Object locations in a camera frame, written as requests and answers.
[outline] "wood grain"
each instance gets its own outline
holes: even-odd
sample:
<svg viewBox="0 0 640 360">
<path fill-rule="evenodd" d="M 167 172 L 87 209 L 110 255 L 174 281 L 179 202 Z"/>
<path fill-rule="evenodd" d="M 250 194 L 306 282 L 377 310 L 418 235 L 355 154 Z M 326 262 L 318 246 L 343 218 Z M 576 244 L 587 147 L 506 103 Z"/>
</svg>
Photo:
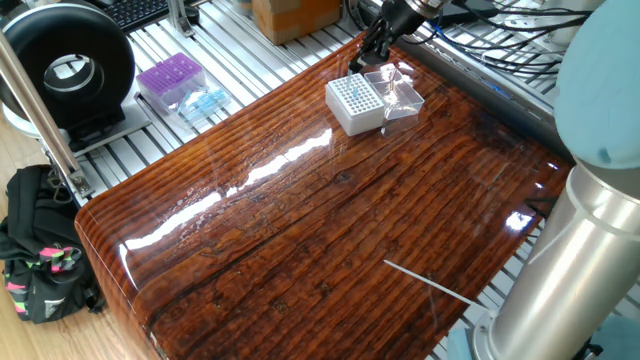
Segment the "wood grain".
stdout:
<svg viewBox="0 0 640 360">
<path fill-rule="evenodd" d="M 394 49 L 425 106 L 347 137 L 324 102 L 350 43 L 77 217 L 109 304 L 169 359 L 424 358 L 569 167 Z"/>
</svg>

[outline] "backpack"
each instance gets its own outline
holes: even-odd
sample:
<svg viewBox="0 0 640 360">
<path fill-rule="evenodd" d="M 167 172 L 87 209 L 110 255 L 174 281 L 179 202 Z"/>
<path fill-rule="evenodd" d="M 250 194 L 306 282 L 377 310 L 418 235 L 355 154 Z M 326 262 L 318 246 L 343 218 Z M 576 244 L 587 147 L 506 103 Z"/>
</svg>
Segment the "backpack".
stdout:
<svg viewBox="0 0 640 360">
<path fill-rule="evenodd" d="M 7 196 L 0 259 L 5 260 L 5 286 L 18 317 L 39 324 L 84 306 L 100 312 L 104 299 L 73 226 L 78 209 L 51 166 L 18 170 Z"/>
</svg>

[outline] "white pipette tip rack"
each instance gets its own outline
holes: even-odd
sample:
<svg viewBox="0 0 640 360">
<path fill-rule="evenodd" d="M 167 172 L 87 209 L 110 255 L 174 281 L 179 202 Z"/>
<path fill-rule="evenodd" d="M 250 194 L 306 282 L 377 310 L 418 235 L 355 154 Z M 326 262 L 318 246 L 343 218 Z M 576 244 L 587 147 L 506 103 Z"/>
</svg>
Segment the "white pipette tip rack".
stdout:
<svg viewBox="0 0 640 360">
<path fill-rule="evenodd" d="M 325 88 L 327 105 L 347 135 L 383 125 L 384 103 L 362 75 L 351 75 L 350 81 L 348 76 L 329 81 Z"/>
</svg>

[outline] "thin wire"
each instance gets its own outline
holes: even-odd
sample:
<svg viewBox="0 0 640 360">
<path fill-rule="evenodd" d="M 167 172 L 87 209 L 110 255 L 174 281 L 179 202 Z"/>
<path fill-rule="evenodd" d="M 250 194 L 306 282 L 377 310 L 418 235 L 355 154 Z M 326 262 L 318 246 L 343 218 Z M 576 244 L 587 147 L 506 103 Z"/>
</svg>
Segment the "thin wire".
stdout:
<svg viewBox="0 0 640 360">
<path fill-rule="evenodd" d="M 547 25 L 547 26 L 540 26 L 540 27 L 536 27 L 536 28 L 522 28 L 522 27 L 514 27 L 514 26 L 508 26 L 508 25 L 503 25 L 503 24 L 498 24 L 496 22 L 491 21 L 489 18 L 485 17 L 484 15 L 482 15 L 481 13 L 479 13 L 478 11 L 470 8 L 469 6 L 467 6 L 467 4 L 465 4 L 462 1 L 457 1 L 456 5 L 467 10 L 468 12 L 474 14 L 476 17 L 478 17 L 478 19 L 480 19 L 481 21 L 495 27 L 498 29 L 502 29 L 502 30 L 510 30 L 510 31 L 520 31 L 520 32 L 536 32 L 536 31 L 545 31 L 545 30 L 558 30 L 558 29 L 563 29 L 563 28 L 567 28 L 567 27 L 573 27 L 573 26 L 577 26 L 577 25 L 582 25 L 588 18 L 588 16 L 582 16 L 578 19 L 573 19 L 561 24 L 556 24 L 556 25 Z"/>
<path fill-rule="evenodd" d="M 488 67 L 491 67 L 491 68 L 494 68 L 494 69 L 498 69 L 498 70 L 503 70 L 503 71 L 506 71 L 506 72 L 514 73 L 514 74 L 520 73 L 520 74 L 528 74 L 528 75 L 556 75 L 558 73 L 558 71 L 527 71 L 527 70 L 509 69 L 509 68 L 506 68 L 504 66 L 499 66 L 499 65 L 496 65 L 496 64 L 488 63 L 488 62 L 482 60 L 481 58 L 478 58 L 477 56 L 474 56 L 476 54 L 474 54 L 474 53 L 472 53 L 470 51 L 465 51 L 464 49 L 461 49 L 459 47 L 459 45 L 463 45 L 463 44 L 460 44 L 460 43 L 458 43 L 456 41 L 453 41 L 453 40 L 449 39 L 446 35 L 444 35 L 444 33 L 442 32 L 442 29 L 440 29 L 437 26 L 436 26 L 436 31 L 438 33 L 438 36 L 440 36 L 442 39 L 444 39 L 445 41 L 449 42 L 453 46 L 458 47 L 459 50 L 463 51 L 464 53 L 468 54 L 469 56 L 473 57 L 477 61 L 480 61 L 481 63 L 483 63 L 484 65 L 486 65 Z"/>
<path fill-rule="evenodd" d="M 437 23 L 436 23 L 436 26 L 440 26 L 440 23 L 442 23 L 443 15 L 444 15 L 444 10 L 443 10 L 443 9 L 440 9 L 440 12 L 438 13 L 438 21 L 437 21 Z M 405 39 L 405 38 L 402 38 L 402 41 L 404 41 L 405 43 L 407 43 L 407 44 L 409 44 L 409 45 L 422 45 L 422 44 L 426 44 L 426 43 L 428 43 L 429 41 L 433 40 L 433 38 L 434 38 L 434 37 L 436 37 L 436 35 L 438 35 L 438 30 L 436 30 L 436 28 L 435 28 L 434 26 L 432 26 L 432 27 L 433 27 L 433 30 L 432 30 L 432 32 L 431 32 L 431 35 L 430 35 L 429 37 L 427 37 L 426 39 L 424 39 L 424 40 L 420 40 L 420 41 L 409 41 L 409 40 L 407 40 L 407 39 Z"/>
<path fill-rule="evenodd" d="M 536 54 L 536 55 L 553 55 L 553 54 L 564 54 L 566 52 L 566 50 L 542 51 L 542 50 L 520 50 L 520 49 L 517 49 L 517 50 L 513 50 L 513 52 L 518 52 L 518 53 L 523 53 L 523 54 Z"/>
<path fill-rule="evenodd" d="M 511 10 L 498 10 L 498 14 L 506 15 L 531 15 L 531 16 L 589 16 L 593 14 L 593 11 L 572 11 L 572 12 L 557 12 L 545 10 L 528 10 L 528 11 L 511 11 Z"/>
<path fill-rule="evenodd" d="M 429 280 L 429 279 L 427 279 L 425 277 L 422 277 L 422 276 L 420 276 L 420 275 L 418 275 L 418 274 L 416 274 L 416 273 L 414 273 L 412 271 L 409 271 L 409 270 L 403 268 L 402 266 L 396 265 L 396 264 L 392 263 L 389 260 L 384 260 L 384 263 L 389 265 L 389 266 L 391 266 L 391 267 L 396 268 L 397 270 L 402 271 L 403 273 L 405 273 L 405 274 L 407 274 L 407 275 L 409 275 L 409 276 L 411 276 L 413 278 L 416 278 L 416 279 L 418 279 L 418 280 L 420 280 L 422 282 L 425 282 L 425 283 L 435 287 L 436 289 L 438 289 L 440 291 L 444 291 L 445 293 L 453 296 L 454 298 L 456 298 L 456 299 L 458 299 L 460 301 L 463 301 L 463 302 L 465 302 L 465 303 L 467 303 L 467 304 L 469 304 L 471 306 L 476 306 L 476 307 L 480 308 L 481 310 L 483 310 L 483 311 L 485 311 L 487 313 L 490 313 L 490 314 L 493 313 L 493 311 L 491 311 L 488 308 L 478 304 L 477 302 L 469 300 L 466 297 L 456 293 L 455 291 L 451 291 L 451 290 L 447 289 L 446 287 L 444 287 L 442 285 L 439 285 L 438 283 L 435 283 L 435 282 L 433 282 L 433 281 L 431 281 L 431 280 Z"/>
<path fill-rule="evenodd" d="M 466 44 L 462 44 L 459 43 L 455 40 L 450 39 L 449 37 L 447 37 L 447 35 L 444 34 L 444 32 L 442 32 L 442 29 L 440 29 L 440 27 L 436 26 L 436 31 L 438 32 L 438 35 L 443 38 L 444 40 L 446 40 L 449 43 L 458 45 L 460 47 L 464 47 L 464 48 L 469 48 L 469 49 L 475 49 L 475 50 L 504 50 L 504 49 L 510 49 L 510 48 L 514 48 L 514 47 L 518 47 L 518 46 L 525 46 L 527 44 L 529 44 L 531 41 L 545 36 L 547 34 L 549 34 L 550 32 L 552 32 L 553 30 L 547 30 L 547 31 L 543 31 L 540 34 L 537 34 L 527 40 L 524 41 L 520 41 L 511 45 L 496 45 L 496 46 L 473 46 L 473 45 L 466 45 Z"/>
<path fill-rule="evenodd" d="M 564 11 L 564 12 L 567 12 L 567 13 L 586 12 L 586 11 L 571 10 L 569 8 L 563 8 L 563 7 L 552 7 L 552 8 L 546 8 L 546 9 L 539 9 L 539 8 L 528 8 L 528 7 L 524 7 L 524 6 L 515 6 L 515 5 L 504 5 L 504 7 L 502 7 L 499 10 L 502 11 L 504 9 L 520 9 L 520 10 L 533 10 L 533 11 L 544 11 L 544 12 L 548 12 L 548 11 Z"/>
<path fill-rule="evenodd" d="M 558 74 L 557 70 L 554 71 L 527 71 L 527 70 L 518 70 L 518 69 L 509 69 L 509 68 L 505 68 L 503 66 L 499 66 L 496 64 L 491 64 L 488 62 L 483 62 L 484 65 L 494 68 L 494 69 L 498 69 L 498 70 L 502 70 L 502 71 L 506 71 L 506 72 L 511 72 L 511 73 L 520 73 L 520 74 L 529 74 L 529 75 L 556 75 Z"/>
<path fill-rule="evenodd" d="M 547 66 L 547 65 L 557 65 L 560 64 L 562 61 L 560 60 L 554 60 L 554 61 L 549 61 L 549 62 L 544 62 L 544 63 L 522 63 L 522 62 L 517 62 L 517 61 L 509 61 L 509 60 L 502 60 L 502 59 L 498 59 L 498 58 L 494 58 L 493 56 L 488 56 L 488 55 L 484 55 L 482 56 L 482 59 L 489 59 L 491 61 L 495 61 L 495 62 L 500 62 L 500 63 L 504 63 L 504 64 L 510 64 L 510 65 L 516 65 L 516 66 Z"/>
</svg>

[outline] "black cable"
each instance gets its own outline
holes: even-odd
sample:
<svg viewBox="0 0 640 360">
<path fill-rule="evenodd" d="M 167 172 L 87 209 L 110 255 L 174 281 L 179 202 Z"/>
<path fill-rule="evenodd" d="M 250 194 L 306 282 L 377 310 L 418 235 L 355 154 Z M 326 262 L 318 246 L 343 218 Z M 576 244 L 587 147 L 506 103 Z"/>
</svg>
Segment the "black cable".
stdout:
<svg viewBox="0 0 640 360">
<path fill-rule="evenodd" d="M 589 16 L 593 14 L 593 11 L 572 11 L 572 12 L 557 12 L 557 11 L 548 11 L 546 10 L 530 10 L 530 11 L 512 11 L 512 10 L 498 10 L 498 14 L 507 14 L 507 15 L 531 15 L 531 16 Z"/>
<path fill-rule="evenodd" d="M 491 21 L 489 18 L 485 17 L 484 15 L 482 15 L 481 13 L 479 13 L 478 11 L 470 8 L 469 6 L 467 6 L 467 4 L 465 4 L 462 1 L 456 1 L 455 2 L 457 6 L 467 10 L 468 12 L 474 14 L 478 19 L 480 19 L 481 21 L 497 28 L 497 29 L 502 29 L 502 30 L 509 30 L 509 31 L 520 31 L 520 32 L 537 32 L 537 31 L 546 31 L 546 30 L 558 30 L 558 29 L 563 29 L 563 28 L 568 28 L 568 27 L 573 27 L 573 26 L 578 26 L 578 25 L 582 25 L 588 18 L 588 16 L 582 16 L 580 18 L 577 19 L 573 19 L 561 24 L 556 24 L 556 25 L 547 25 L 547 26 L 539 26 L 536 28 L 521 28 L 521 27 L 514 27 L 514 26 L 508 26 L 508 25 L 503 25 L 503 24 L 498 24 L 496 22 Z"/>
<path fill-rule="evenodd" d="M 433 40 L 433 38 L 436 37 L 436 35 L 438 35 L 437 28 L 440 27 L 440 23 L 442 23 L 442 18 L 443 17 L 444 17 L 444 9 L 440 9 L 440 12 L 438 13 L 438 21 L 436 23 L 436 26 L 432 26 L 433 27 L 433 32 L 426 39 L 420 40 L 420 41 L 410 41 L 410 40 L 407 40 L 405 38 L 402 38 L 402 41 L 404 41 L 405 43 L 407 43 L 409 45 L 422 45 L 422 44 L 428 43 L 429 41 Z"/>
<path fill-rule="evenodd" d="M 523 40 L 523 41 L 511 44 L 511 45 L 495 45 L 495 46 L 466 45 L 466 44 L 459 43 L 459 42 L 457 42 L 455 40 L 450 39 L 449 37 L 444 35 L 444 33 L 442 33 L 442 30 L 440 30 L 439 32 L 440 32 L 440 37 L 443 38 L 445 41 L 447 41 L 447 42 L 449 42 L 451 44 L 463 47 L 463 48 L 474 49 L 474 50 L 504 50 L 504 49 L 511 49 L 511 48 L 519 47 L 519 46 L 524 47 L 525 45 L 528 45 L 531 41 L 533 41 L 533 40 L 535 40 L 535 39 L 537 39 L 539 37 L 545 36 L 545 35 L 551 33 L 552 31 L 553 30 L 543 31 L 540 34 L 537 34 L 536 36 L 531 37 L 530 39 Z"/>
<path fill-rule="evenodd" d="M 533 11 L 564 11 L 567 13 L 580 13 L 580 12 L 585 12 L 585 11 L 577 11 L 577 10 L 572 10 L 572 9 L 568 9 L 568 8 L 563 8 L 563 7 L 552 7 L 552 8 L 546 8 L 546 9 L 533 9 L 533 8 L 528 8 L 528 7 L 524 7 L 524 6 L 514 6 L 514 5 L 509 5 L 509 6 L 505 6 L 501 9 L 498 10 L 504 10 L 504 9 L 520 9 L 520 10 L 533 10 Z"/>
<path fill-rule="evenodd" d="M 502 60 L 502 59 L 494 58 L 493 56 L 488 56 L 488 55 L 483 55 L 482 59 L 489 59 L 491 61 L 510 64 L 510 65 L 517 65 L 517 66 L 548 66 L 548 65 L 557 65 L 562 62 L 560 60 L 554 60 L 554 61 L 549 61 L 544 63 L 522 63 L 517 61 Z"/>
<path fill-rule="evenodd" d="M 503 71 L 507 71 L 510 73 L 521 73 L 521 74 L 528 74 L 528 75 L 556 75 L 558 73 L 558 71 L 554 70 L 554 71 L 527 71 L 527 70 L 518 70 L 518 69 L 509 69 L 509 68 L 505 68 L 502 66 L 498 66 L 496 64 L 491 64 L 488 62 L 483 62 L 482 59 L 478 59 L 477 57 L 473 56 L 476 60 L 482 62 L 484 65 L 494 68 L 494 69 L 498 69 L 498 70 L 503 70 Z"/>
<path fill-rule="evenodd" d="M 521 74 L 528 74 L 528 75 L 555 75 L 555 74 L 557 74 L 557 73 L 558 73 L 557 71 L 527 71 L 527 70 L 509 69 L 509 68 L 506 68 L 506 67 L 504 67 L 504 66 L 499 66 L 499 65 L 497 65 L 497 64 L 491 64 L 491 63 L 488 63 L 488 62 L 486 62 L 486 61 L 483 61 L 481 58 L 478 58 L 475 54 L 470 53 L 470 52 L 465 51 L 464 49 L 462 49 L 460 45 L 464 45 L 464 44 L 460 44 L 460 43 L 458 43 L 458 42 L 456 42 L 456 41 L 453 41 L 453 40 L 449 39 L 449 38 L 448 38 L 448 37 L 447 37 L 447 36 L 442 32 L 442 29 L 440 29 L 440 28 L 439 28 L 439 27 L 437 27 L 437 26 L 436 26 L 436 31 L 438 32 L 438 35 L 439 35 L 443 40 L 445 40 L 446 42 L 450 43 L 451 45 L 453 45 L 453 46 L 457 47 L 457 48 L 458 48 L 458 50 L 460 50 L 460 51 L 462 51 L 462 52 L 464 52 L 464 53 L 468 54 L 469 56 L 473 57 L 474 59 L 476 59 L 477 61 L 479 61 L 479 62 L 483 63 L 484 65 L 486 65 L 486 66 L 488 66 L 488 67 L 491 67 L 491 68 L 494 68 L 494 69 L 498 69 L 498 70 L 507 71 L 507 72 L 511 72 L 511 73 L 516 73 L 516 72 L 518 72 L 518 73 L 521 73 Z M 533 38 L 531 38 L 531 39 L 529 39 L 529 40 L 525 40 L 525 41 L 523 41 L 523 42 L 517 43 L 517 44 L 522 45 L 523 43 L 524 43 L 524 44 L 529 43 L 529 42 L 530 42 L 531 40 L 533 40 L 534 38 L 535 38 L 535 37 L 533 37 Z"/>
</svg>

